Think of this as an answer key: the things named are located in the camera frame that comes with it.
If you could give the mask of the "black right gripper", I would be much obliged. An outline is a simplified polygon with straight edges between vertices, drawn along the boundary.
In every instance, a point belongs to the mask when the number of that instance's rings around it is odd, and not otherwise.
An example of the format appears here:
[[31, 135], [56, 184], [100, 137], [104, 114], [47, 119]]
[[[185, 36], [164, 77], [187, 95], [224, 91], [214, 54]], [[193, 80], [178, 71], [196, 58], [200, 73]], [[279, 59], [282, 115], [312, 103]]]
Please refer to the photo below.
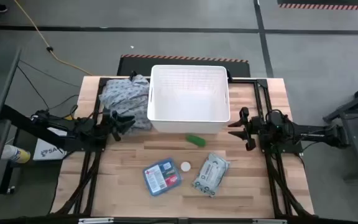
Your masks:
[[246, 142], [246, 150], [251, 151], [256, 148], [256, 141], [252, 135], [258, 134], [260, 129], [260, 119], [258, 116], [251, 117], [248, 120], [249, 109], [247, 107], [242, 107], [240, 112], [240, 120], [228, 125], [229, 128], [241, 127], [244, 126], [243, 131], [230, 131], [229, 134], [240, 138], [242, 141]]

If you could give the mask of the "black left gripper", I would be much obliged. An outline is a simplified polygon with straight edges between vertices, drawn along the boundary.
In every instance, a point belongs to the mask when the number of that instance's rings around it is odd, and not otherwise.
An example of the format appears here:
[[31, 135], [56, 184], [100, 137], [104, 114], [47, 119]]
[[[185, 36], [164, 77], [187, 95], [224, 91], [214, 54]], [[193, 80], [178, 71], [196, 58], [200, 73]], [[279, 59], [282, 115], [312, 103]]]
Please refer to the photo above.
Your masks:
[[126, 132], [128, 132], [128, 130], [131, 129], [131, 127], [135, 123], [135, 116], [118, 116], [117, 111], [103, 110], [103, 116], [108, 117], [106, 124], [108, 126], [109, 133], [112, 135], [116, 142], [119, 142], [121, 140], [119, 133], [125, 134]]

